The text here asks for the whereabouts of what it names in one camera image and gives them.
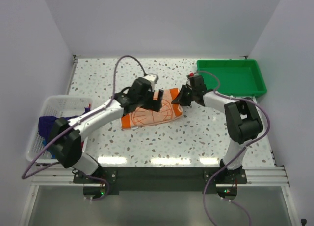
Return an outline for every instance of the white plastic basket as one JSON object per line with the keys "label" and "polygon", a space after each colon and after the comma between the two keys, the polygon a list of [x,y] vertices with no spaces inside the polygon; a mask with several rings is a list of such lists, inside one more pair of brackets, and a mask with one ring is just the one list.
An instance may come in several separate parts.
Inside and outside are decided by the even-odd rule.
{"label": "white plastic basket", "polygon": [[[68,95],[50,96],[44,102],[43,108],[40,112],[40,116],[55,116],[55,117],[70,117],[75,115],[81,115],[85,112],[85,107],[91,105],[93,100],[91,98],[82,98]],[[87,145],[86,138],[82,151],[85,151]],[[36,155],[44,148],[44,138],[38,133],[38,123],[33,131],[31,140],[28,144],[26,159],[32,161]],[[37,163],[54,163],[58,160],[52,159],[49,152],[45,152],[36,162]]]}

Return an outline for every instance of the speckled surface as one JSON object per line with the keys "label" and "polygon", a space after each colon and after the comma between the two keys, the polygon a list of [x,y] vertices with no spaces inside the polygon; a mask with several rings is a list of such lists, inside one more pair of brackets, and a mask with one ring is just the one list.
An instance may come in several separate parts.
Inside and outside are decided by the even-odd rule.
{"label": "speckled surface", "polygon": [[[79,59],[70,95],[90,96],[93,107],[109,99],[117,59]],[[159,75],[156,89],[181,88],[186,75],[196,71],[197,59],[140,59],[146,72]],[[142,71],[132,59],[124,59],[117,74],[117,91],[131,86]],[[226,153],[229,136],[224,114],[193,103],[184,117],[170,123],[136,130],[121,130],[115,120],[89,136],[86,153],[102,165],[117,166],[218,166]],[[274,166],[267,138],[252,145],[244,167]]]}

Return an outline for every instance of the folded cloth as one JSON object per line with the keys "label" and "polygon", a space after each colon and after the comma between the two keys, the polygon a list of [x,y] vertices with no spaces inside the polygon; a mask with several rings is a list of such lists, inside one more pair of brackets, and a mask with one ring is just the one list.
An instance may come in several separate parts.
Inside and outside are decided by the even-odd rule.
{"label": "folded cloth", "polygon": [[[173,121],[183,114],[182,107],[171,102],[178,95],[179,89],[173,88],[163,92],[162,107],[159,112],[137,108],[134,112],[121,118],[122,129],[134,127],[152,126],[165,122]],[[154,93],[154,99],[157,100],[158,91]]]}
{"label": "folded cloth", "polygon": [[[90,107],[85,107],[85,113],[90,111]],[[72,116],[72,117],[63,117],[66,120],[69,120],[71,118],[75,118],[78,116]],[[38,133],[41,137],[45,138],[45,140],[49,140],[49,134],[51,132],[52,126],[55,122],[55,120],[57,120],[58,117],[54,117],[54,116],[43,116],[43,117],[39,117],[39,121],[38,121]]]}

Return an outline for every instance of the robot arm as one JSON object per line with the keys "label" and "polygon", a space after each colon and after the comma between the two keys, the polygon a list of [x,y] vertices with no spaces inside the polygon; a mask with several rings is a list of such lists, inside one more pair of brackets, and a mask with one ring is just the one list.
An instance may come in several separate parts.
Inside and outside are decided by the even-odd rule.
{"label": "robot arm", "polygon": [[[251,103],[245,101],[232,101],[215,94],[213,90],[207,90],[204,79],[201,75],[190,74],[188,83],[183,85],[173,104],[190,106],[191,102],[214,108],[225,113],[227,130],[230,136],[230,143],[226,155],[220,162],[223,167],[229,163],[252,139],[255,139],[263,130],[261,118],[257,109]],[[244,151],[227,169],[239,170],[242,168]]]}
{"label": "robot arm", "polygon": [[57,119],[52,127],[49,141],[67,128],[78,125],[52,144],[50,151],[65,168],[73,167],[87,175],[102,176],[102,168],[97,161],[82,153],[82,140],[93,131],[135,111],[138,107],[159,112],[163,91],[159,90],[158,100],[153,99],[157,81],[158,75],[155,74],[139,77],[131,87],[128,87],[127,93],[124,91],[116,93],[113,100],[108,100],[96,109],[68,121],[63,118]]}

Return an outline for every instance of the green tray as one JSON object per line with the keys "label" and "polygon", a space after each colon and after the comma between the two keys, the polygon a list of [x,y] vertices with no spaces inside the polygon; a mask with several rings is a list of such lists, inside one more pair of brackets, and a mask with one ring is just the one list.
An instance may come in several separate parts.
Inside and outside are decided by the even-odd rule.
{"label": "green tray", "polygon": [[[243,60],[198,60],[198,71],[207,71],[220,80],[218,92],[233,96],[261,96],[267,92],[260,68],[253,59]],[[207,89],[217,86],[216,80],[200,73]]]}

